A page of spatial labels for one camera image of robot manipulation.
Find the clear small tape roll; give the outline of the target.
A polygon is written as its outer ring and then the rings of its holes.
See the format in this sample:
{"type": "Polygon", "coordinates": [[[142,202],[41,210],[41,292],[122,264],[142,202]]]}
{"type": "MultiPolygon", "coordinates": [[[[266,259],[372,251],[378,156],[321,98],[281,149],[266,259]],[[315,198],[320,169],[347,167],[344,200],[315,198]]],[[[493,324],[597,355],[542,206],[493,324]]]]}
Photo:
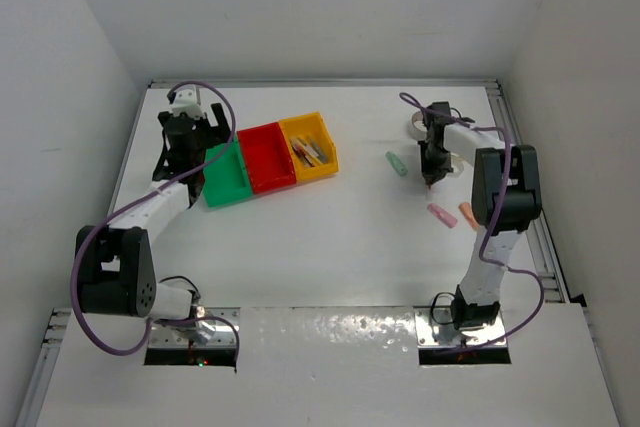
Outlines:
{"type": "Polygon", "coordinates": [[[450,175],[454,178],[460,177],[464,172],[464,161],[459,156],[453,155],[451,157],[451,168],[450,175]]]}

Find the grey wide tape roll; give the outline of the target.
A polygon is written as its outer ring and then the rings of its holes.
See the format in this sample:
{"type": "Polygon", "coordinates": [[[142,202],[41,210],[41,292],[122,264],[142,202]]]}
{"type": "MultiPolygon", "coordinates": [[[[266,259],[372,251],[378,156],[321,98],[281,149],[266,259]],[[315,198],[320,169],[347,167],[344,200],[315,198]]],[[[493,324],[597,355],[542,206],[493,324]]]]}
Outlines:
{"type": "Polygon", "coordinates": [[[423,113],[417,110],[408,123],[409,135],[417,142],[425,141],[427,137],[427,127],[424,124],[423,113]]]}

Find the green correction tape case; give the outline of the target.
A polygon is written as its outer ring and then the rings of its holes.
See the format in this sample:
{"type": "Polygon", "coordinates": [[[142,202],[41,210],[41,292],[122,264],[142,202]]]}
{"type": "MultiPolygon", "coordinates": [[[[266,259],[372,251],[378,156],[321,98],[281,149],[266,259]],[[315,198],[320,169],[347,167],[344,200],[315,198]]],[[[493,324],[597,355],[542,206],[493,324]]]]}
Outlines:
{"type": "Polygon", "coordinates": [[[401,161],[401,159],[392,151],[387,151],[385,153],[385,158],[392,166],[396,174],[400,177],[404,177],[408,174],[408,169],[406,165],[401,161]]]}

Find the orange correction tape case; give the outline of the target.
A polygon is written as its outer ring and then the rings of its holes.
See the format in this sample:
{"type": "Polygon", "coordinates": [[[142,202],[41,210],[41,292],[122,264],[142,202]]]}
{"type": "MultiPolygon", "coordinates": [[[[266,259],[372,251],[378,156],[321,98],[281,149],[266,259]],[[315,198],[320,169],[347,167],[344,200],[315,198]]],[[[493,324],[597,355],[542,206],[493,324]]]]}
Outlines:
{"type": "Polygon", "coordinates": [[[472,207],[471,204],[468,202],[463,202],[459,205],[459,210],[461,212],[461,214],[463,215],[463,217],[466,219],[467,223],[469,224],[469,226],[474,230],[477,231],[479,228],[479,225],[475,219],[475,216],[473,214],[472,211],[472,207]]]}

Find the pink correction tape case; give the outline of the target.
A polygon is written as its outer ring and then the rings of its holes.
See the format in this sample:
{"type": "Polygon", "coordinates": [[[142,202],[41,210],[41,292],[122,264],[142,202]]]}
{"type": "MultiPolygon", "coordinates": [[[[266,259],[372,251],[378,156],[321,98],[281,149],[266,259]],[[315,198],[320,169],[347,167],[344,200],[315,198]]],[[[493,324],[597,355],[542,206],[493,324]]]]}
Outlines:
{"type": "Polygon", "coordinates": [[[446,225],[448,228],[452,229],[457,225],[458,219],[438,204],[430,203],[427,208],[432,215],[434,215],[441,223],[446,225]]]}

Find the yellow highlighter pen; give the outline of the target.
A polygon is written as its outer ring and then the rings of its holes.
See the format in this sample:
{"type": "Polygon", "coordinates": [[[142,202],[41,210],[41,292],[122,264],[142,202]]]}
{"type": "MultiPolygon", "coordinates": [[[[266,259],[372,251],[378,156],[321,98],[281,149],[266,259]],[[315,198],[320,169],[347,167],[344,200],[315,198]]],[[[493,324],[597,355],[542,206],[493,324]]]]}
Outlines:
{"type": "Polygon", "coordinates": [[[327,164],[328,163],[328,157],[326,156],[324,150],[320,147],[320,145],[311,137],[307,138],[308,143],[311,145],[311,147],[314,149],[314,151],[316,152],[317,158],[323,163],[323,164],[327,164]]]}

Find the blue marker pen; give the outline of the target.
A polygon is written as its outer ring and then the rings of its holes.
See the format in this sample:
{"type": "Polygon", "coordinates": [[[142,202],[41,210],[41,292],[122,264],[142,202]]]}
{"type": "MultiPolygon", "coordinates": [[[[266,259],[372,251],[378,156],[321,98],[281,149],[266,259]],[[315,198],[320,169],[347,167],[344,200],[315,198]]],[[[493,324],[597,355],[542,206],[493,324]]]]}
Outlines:
{"type": "Polygon", "coordinates": [[[302,139],[299,139],[300,143],[302,144],[302,146],[306,149],[306,151],[316,160],[318,160],[321,164],[324,163],[324,161],[322,160],[322,157],[320,156],[320,154],[315,150],[314,147],[312,147],[308,142],[303,141],[302,139]]]}

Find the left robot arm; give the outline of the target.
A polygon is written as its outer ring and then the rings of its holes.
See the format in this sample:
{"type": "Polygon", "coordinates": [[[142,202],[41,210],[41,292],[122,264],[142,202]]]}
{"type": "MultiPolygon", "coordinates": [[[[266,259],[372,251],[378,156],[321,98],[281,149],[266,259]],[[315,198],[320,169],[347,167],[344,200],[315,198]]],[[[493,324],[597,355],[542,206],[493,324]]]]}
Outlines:
{"type": "Polygon", "coordinates": [[[211,110],[215,124],[194,102],[178,102],[161,112],[162,151],[150,185],[155,196],[109,221],[92,240],[90,226],[78,233],[76,246],[87,246],[76,280],[81,312],[169,321],[191,316],[195,290],[157,280],[152,244],[195,204],[205,185],[202,171],[171,180],[202,165],[208,150],[228,145],[231,128],[223,107],[214,103],[211,110]]]}

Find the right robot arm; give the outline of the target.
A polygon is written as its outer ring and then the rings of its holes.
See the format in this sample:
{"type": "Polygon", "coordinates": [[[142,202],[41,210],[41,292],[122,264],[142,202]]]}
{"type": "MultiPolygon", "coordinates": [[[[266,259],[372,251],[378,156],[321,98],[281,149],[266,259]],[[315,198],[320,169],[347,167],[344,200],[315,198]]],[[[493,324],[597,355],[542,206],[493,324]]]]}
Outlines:
{"type": "Polygon", "coordinates": [[[452,156],[473,168],[471,211],[479,224],[467,272],[451,303],[453,326],[479,328],[495,321],[511,252],[542,211],[537,153],[496,128],[452,115],[450,104],[420,109],[426,134],[418,142],[421,173],[429,187],[453,172],[452,156]]]}

